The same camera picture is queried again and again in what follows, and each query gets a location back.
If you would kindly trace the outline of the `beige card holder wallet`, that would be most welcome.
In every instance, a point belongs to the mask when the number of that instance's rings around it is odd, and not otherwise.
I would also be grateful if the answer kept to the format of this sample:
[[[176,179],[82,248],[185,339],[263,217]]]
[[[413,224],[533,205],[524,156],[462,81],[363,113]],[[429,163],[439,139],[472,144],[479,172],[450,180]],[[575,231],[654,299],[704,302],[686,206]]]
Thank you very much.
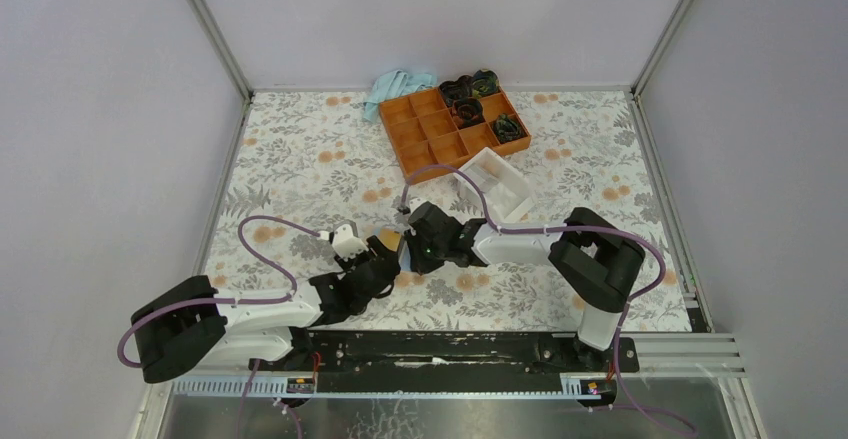
[[[379,259],[388,261],[393,259],[398,265],[398,272],[407,272],[409,269],[409,252],[405,236],[388,227],[376,228],[373,236],[378,242],[375,252]]]

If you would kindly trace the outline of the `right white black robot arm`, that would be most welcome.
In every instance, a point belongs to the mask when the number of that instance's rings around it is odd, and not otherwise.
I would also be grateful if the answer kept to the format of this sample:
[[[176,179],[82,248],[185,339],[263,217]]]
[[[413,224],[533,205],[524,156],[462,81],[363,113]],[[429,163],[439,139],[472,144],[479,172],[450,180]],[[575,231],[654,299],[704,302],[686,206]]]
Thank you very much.
[[[411,270],[429,274],[447,263],[460,268],[501,263],[550,266],[586,303],[573,345],[575,361],[597,371],[613,357],[619,321],[646,250],[594,211],[578,207],[559,227],[464,223],[425,201],[410,209],[404,233]]]

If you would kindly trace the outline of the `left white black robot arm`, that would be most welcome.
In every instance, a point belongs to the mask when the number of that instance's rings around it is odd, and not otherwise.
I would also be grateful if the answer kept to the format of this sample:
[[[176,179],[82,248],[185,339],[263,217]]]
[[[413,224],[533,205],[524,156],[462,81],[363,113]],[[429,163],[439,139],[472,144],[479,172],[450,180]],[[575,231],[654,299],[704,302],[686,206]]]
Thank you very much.
[[[307,329],[341,323],[388,296],[401,271],[402,241],[367,238],[342,269],[280,290],[215,288],[205,275],[190,277],[131,316],[143,379],[176,379],[204,364],[278,363],[296,370],[309,360]]]

